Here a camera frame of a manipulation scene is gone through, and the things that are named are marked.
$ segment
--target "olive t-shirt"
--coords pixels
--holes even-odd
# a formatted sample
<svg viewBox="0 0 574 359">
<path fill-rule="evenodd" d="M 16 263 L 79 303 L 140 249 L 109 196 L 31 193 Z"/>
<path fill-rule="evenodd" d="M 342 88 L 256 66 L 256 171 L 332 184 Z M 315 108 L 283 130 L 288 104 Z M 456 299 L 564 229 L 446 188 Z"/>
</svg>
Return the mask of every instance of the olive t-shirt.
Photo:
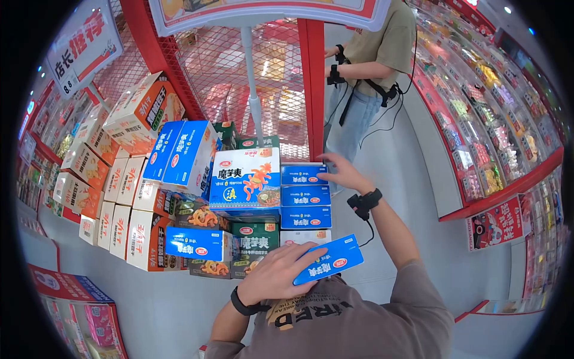
<svg viewBox="0 0 574 359">
<path fill-rule="evenodd" d="M 213 341 L 205 359 L 446 358 L 451 313 L 419 261 L 397 273 L 390 303 L 362 300 L 339 276 L 307 295 L 269 300 L 251 344 Z"/>
<path fill-rule="evenodd" d="M 376 61 L 396 71 L 386 79 L 371 79 L 385 91 L 397 81 L 398 72 L 409 74 L 411 50 L 414 44 L 416 23 L 412 10 L 401 0 L 391 0 L 383 27 L 377 32 L 355 29 L 353 37 L 344 51 L 351 64 Z M 354 86 L 356 80 L 347 79 Z M 357 90 L 368 96 L 375 96 L 375 90 L 361 81 Z"/>
</svg>

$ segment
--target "black harness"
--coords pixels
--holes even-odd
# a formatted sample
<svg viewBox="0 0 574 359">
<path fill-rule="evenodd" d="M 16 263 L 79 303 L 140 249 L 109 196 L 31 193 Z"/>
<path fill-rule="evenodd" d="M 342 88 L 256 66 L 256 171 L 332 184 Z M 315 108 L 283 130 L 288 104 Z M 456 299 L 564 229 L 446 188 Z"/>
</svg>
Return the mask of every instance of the black harness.
<svg viewBox="0 0 574 359">
<path fill-rule="evenodd" d="M 339 53 L 335 55 L 335 59 L 339 63 L 339 65 L 344 64 L 351 64 L 348 58 L 344 55 L 344 48 L 342 45 L 336 45 L 339 48 Z M 345 109 L 343 113 L 341 113 L 341 118 L 339 119 L 339 125 L 343 126 L 345 123 L 345 117 L 347 116 L 347 112 L 349 110 L 349 105 L 351 104 L 351 99 L 353 97 L 353 93 L 355 92 L 355 88 L 359 86 L 360 82 L 363 80 L 357 80 L 355 86 L 351 91 L 351 96 L 349 96 L 349 100 L 347 100 L 347 104 L 345 105 Z M 381 86 L 374 83 L 371 79 L 364 80 L 369 86 L 371 86 L 381 97 L 383 98 L 383 102 L 381 103 L 381 107 L 387 107 L 387 103 L 390 99 L 393 99 L 397 94 L 402 94 L 401 89 L 399 88 L 398 84 L 395 83 L 391 86 L 389 92 L 386 92 Z M 327 84 L 328 85 L 335 85 L 337 87 L 338 83 L 346 82 L 344 78 L 339 76 L 339 71 L 337 71 L 337 65 L 331 65 L 331 76 L 327 77 Z"/>
</svg>

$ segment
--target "hanging sign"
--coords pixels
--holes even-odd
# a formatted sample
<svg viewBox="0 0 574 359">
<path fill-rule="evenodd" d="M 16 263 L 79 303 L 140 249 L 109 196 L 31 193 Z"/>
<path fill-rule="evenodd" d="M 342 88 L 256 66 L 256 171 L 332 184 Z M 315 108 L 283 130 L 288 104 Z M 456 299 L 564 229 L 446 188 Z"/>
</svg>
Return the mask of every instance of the hanging sign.
<svg viewBox="0 0 574 359">
<path fill-rule="evenodd" d="M 369 31 L 383 26 L 391 0 L 150 0 L 159 36 L 206 24 L 230 26 L 224 19 L 242 17 L 245 25 L 285 17 L 337 22 Z"/>
<path fill-rule="evenodd" d="M 46 60 L 62 96 L 69 99 L 122 51 L 109 2 L 84 0 L 54 39 Z"/>
</svg>

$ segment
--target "light blue jeans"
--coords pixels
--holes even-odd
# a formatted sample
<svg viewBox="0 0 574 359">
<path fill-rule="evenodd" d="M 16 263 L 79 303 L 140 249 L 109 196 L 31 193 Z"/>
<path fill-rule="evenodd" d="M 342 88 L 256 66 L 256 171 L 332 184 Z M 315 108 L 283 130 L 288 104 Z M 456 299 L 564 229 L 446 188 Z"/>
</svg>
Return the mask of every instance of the light blue jeans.
<svg viewBox="0 0 574 359">
<path fill-rule="evenodd" d="M 338 84 L 337 88 L 333 87 L 328 110 L 325 113 L 325 123 L 330 120 L 331 125 L 327 143 L 325 144 L 325 153 L 338 153 L 352 163 L 355 160 L 359 142 L 366 135 L 373 117 L 381 108 L 383 99 L 379 96 L 367 96 L 355 90 L 344 124 L 341 126 L 339 125 L 339 120 L 351 96 L 351 92 L 352 87 L 346 83 Z M 333 167 L 332 163 L 328 163 L 327 166 L 330 173 L 337 173 L 337 169 Z M 335 183 L 330 183 L 329 185 L 331 193 L 342 190 Z"/>
</svg>

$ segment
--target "person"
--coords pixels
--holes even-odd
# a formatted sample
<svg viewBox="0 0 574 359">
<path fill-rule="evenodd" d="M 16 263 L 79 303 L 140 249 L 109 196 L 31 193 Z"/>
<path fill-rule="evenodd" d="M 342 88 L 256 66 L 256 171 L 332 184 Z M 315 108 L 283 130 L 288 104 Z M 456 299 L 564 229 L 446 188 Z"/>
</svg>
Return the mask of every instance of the person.
<svg viewBox="0 0 574 359">
<path fill-rule="evenodd" d="M 349 59 L 350 64 L 337 66 L 339 76 L 345 78 L 346 83 L 332 86 L 333 92 L 325 112 L 325 152 L 338 153 L 353 162 L 359 142 L 383 101 L 381 95 L 365 79 L 372 80 L 385 92 L 389 92 L 399 72 L 410 74 L 415 34 L 416 23 L 409 6 L 401 0 L 391 0 L 383 27 L 379 31 L 355 29 L 351 40 L 342 45 L 343 55 Z M 325 49 L 325 58 L 338 53 L 338 47 Z M 326 66 L 325 77 L 330 74 L 331 66 Z M 349 98 L 348 111 L 341 123 Z M 329 171 L 336 172 L 336 169 L 330 167 Z M 339 192 L 340 188 L 336 184 L 330 185 L 332 193 Z"/>
<path fill-rule="evenodd" d="M 321 178 L 361 195 L 375 191 L 346 159 L 335 153 L 320 157 L 339 169 Z M 215 319 L 205 359 L 447 357 L 453 316 L 426 274 L 413 236 L 384 199 L 371 213 L 397 267 L 390 303 L 362 300 L 339 275 L 293 285 L 327 250 L 305 254 L 316 244 L 284 245 L 271 251 L 236 288 L 244 306 L 268 306 L 255 317 L 251 344 L 241 344 L 249 316 L 229 302 Z"/>
</svg>

